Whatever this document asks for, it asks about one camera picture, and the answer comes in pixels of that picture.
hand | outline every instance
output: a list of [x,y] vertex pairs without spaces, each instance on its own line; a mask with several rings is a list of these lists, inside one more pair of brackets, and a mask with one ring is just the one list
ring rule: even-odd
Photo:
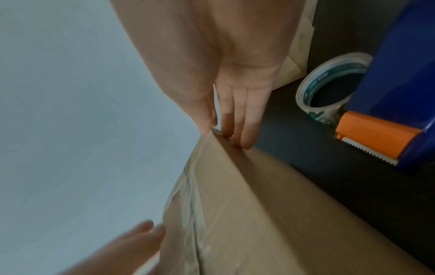
[[61,275],[131,275],[159,252],[165,234],[163,225],[145,221]]
[[198,125],[252,147],[305,0],[111,0],[162,91]]

person's left hand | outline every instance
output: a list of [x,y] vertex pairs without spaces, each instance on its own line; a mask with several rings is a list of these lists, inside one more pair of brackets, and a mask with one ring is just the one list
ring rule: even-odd
[[165,234],[163,225],[145,221],[61,275],[131,275],[159,252]]

orange plastic piece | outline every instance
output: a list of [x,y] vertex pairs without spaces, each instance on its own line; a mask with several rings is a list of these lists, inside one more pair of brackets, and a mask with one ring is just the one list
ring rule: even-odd
[[398,159],[403,149],[421,130],[348,111],[341,118],[335,132],[339,140],[347,137],[378,153]]

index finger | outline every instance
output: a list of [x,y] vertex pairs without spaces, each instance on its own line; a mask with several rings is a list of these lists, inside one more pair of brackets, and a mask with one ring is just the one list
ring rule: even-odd
[[243,149],[250,149],[254,146],[258,133],[260,132],[261,121],[271,95],[272,85],[262,88],[249,89],[246,99],[245,124],[242,130],[240,145]]

blue plastic object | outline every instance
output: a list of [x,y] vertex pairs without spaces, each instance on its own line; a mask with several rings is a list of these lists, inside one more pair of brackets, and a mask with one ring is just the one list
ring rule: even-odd
[[414,169],[435,155],[435,0],[413,1],[403,11],[348,110],[423,130],[398,167]]

